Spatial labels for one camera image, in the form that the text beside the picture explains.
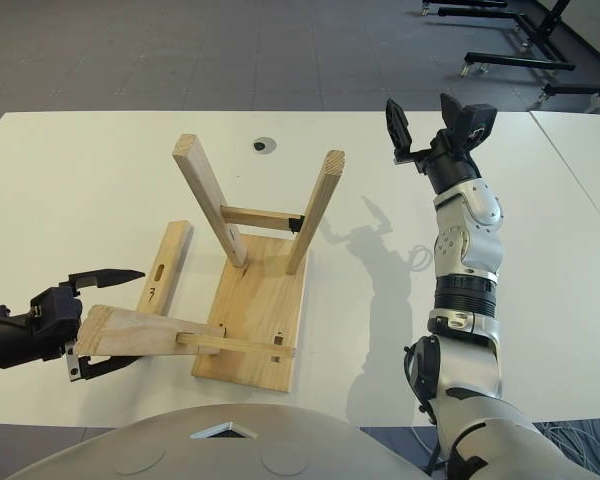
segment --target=black bracket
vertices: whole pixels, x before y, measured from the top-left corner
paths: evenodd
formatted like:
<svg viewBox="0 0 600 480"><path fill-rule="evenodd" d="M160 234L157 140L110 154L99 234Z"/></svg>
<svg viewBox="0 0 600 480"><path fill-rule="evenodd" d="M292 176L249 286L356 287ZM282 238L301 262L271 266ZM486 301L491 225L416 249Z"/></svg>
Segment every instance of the black bracket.
<svg viewBox="0 0 600 480"><path fill-rule="evenodd" d="M300 218L289 217L289 230L293 233L298 233L302 229L304 223L304 215L300 215Z"/></svg>

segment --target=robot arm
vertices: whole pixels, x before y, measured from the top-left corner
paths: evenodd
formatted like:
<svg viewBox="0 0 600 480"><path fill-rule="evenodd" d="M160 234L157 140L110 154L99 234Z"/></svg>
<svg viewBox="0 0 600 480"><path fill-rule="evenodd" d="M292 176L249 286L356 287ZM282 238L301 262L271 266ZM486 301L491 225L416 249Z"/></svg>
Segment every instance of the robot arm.
<svg viewBox="0 0 600 480"><path fill-rule="evenodd" d="M95 378L133 363L138 357L111 357L90 363L90 357L78 357L73 347L78 330L82 302L76 297L84 287L110 287L144 276L135 270L102 269L69 275L69 280L47 288L31 299L30 310L10 316L0 305L0 369L33 360L52 360L66 354L69 380Z"/></svg>
<svg viewBox="0 0 600 480"><path fill-rule="evenodd" d="M412 153L404 112L387 102L396 163L414 162L436 193L436 290L431 335L405 348L405 373L436 425L450 479L599 478L570 462L502 401L496 286L503 214L469 152L491 133L496 109L443 94L446 127Z"/></svg>

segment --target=black metal stand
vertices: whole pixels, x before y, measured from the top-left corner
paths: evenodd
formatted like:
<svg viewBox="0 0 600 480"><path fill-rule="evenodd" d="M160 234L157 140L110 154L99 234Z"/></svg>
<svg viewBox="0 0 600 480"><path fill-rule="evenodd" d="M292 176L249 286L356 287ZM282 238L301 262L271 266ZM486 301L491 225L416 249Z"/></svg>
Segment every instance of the black metal stand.
<svg viewBox="0 0 600 480"><path fill-rule="evenodd" d="M510 55L495 55L492 53L467 52L460 76L464 77L469 72L469 67L474 63L481 63L480 69L487 71L489 64L510 65L513 67L541 68L544 70L575 70L572 64L560 52L549 38L555 28L560 24L560 15L571 0L558 0L553 9L545 15L540 25L536 25L524 13L514 11L494 12L476 10L473 8L440 8L438 15L441 17L481 17L481 18L507 18L516 22L517 28L527 34L527 40L522 44L522 52L527 52L532 46L538 47L545 56L544 60L518 57Z"/></svg>
<svg viewBox="0 0 600 480"><path fill-rule="evenodd" d="M429 13L429 5L432 3L439 5L462 5L464 7L507 7L507 2L503 0L422 0L422 16L425 16L427 13Z"/></svg>
<svg viewBox="0 0 600 480"><path fill-rule="evenodd" d="M572 83L567 85L557 85L547 83L542 89L538 104L542 104L554 95L593 95L600 92L600 85Z"/></svg>

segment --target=wooden stool leg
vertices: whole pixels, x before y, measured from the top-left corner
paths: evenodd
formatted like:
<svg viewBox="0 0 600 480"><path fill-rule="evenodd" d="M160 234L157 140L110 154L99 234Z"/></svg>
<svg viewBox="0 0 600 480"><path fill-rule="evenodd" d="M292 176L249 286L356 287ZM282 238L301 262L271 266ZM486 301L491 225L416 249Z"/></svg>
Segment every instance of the wooden stool leg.
<svg viewBox="0 0 600 480"><path fill-rule="evenodd" d="M167 314L192 232L191 224L186 220L169 222L136 307L138 312Z"/></svg>
<svg viewBox="0 0 600 480"><path fill-rule="evenodd" d="M238 228L226 223L222 218L220 207L226 205L227 201L198 137L180 135L173 149L173 158L209 220L227 257L234 266L241 267L247 259L247 248Z"/></svg>
<svg viewBox="0 0 600 480"><path fill-rule="evenodd" d="M324 215L324 211L329 204L331 195L333 195L333 191L342 176L343 169L344 152L331 150L327 153L305 210L302 228L291 246L286 269L289 275L295 274L298 270L298 266L309 248L309 243L311 243L311 239L318 229L318 224L322 220L322 215Z"/></svg>

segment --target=mortise slot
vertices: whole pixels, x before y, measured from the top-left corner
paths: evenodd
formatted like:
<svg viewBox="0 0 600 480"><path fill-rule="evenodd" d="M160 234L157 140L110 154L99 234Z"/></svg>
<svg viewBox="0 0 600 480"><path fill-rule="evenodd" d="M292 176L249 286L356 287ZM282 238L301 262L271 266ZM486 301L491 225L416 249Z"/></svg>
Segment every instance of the mortise slot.
<svg viewBox="0 0 600 480"><path fill-rule="evenodd" d="M162 277L162 272L164 271L164 263L161 263L160 265L158 265L158 268L156 269L156 274L153 277L153 281L154 282L159 282L160 278Z"/></svg>
<svg viewBox="0 0 600 480"><path fill-rule="evenodd" d="M275 345L282 345L283 340L284 337L282 337L281 335L276 335L275 337L273 337L273 343ZM273 363L280 363L280 357L271 357L271 361Z"/></svg>

